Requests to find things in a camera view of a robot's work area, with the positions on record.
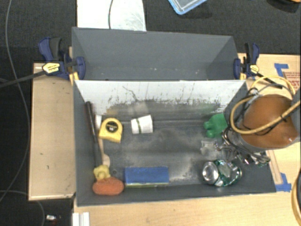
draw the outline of yellow tape measure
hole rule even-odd
[[[122,125],[120,121],[115,118],[108,118],[104,120],[100,126],[99,138],[120,143],[122,134]]]

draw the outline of white paper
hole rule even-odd
[[[77,26],[109,28],[110,3],[111,0],[77,0]],[[146,31],[142,0],[114,0],[111,28]]]

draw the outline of blue block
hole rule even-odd
[[[125,168],[126,186],[159,186],[169,183],[168,167]]]

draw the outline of dark floor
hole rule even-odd
[[[5,18],[10,0],[0,0],[0,78],[14,78],[5,43]],[[300,54],[300,5],[279,0],[208,0],[180,16],[167,0],[143,0],[148,31],[231,35],[238,52],[245,42],[255,42],[261,53]],[[71,27],[76,25],[76,0],[12,0],[8,43],[18,77],[32,72],[41,60],[40,39],[62,37],[62,47],[71,45]],[[21,84],[30,108],[31,84]],[[0,90],[0,192],[6,190],[26,152],[28,128],[16,86]],[[27,191],[28,160],[11,190]],[[0,202],[0,226],[41,225],[44,214],[57,215],[57,225],[71,223],[71,200],[42,202],[45,213],[26,196],[8,193]]]

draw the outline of white plastic cup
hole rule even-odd
[[[131,124],[133,134],[153,133],[154,131],[152,126],[151,115],[146,115],[137,119],[132,119]]]

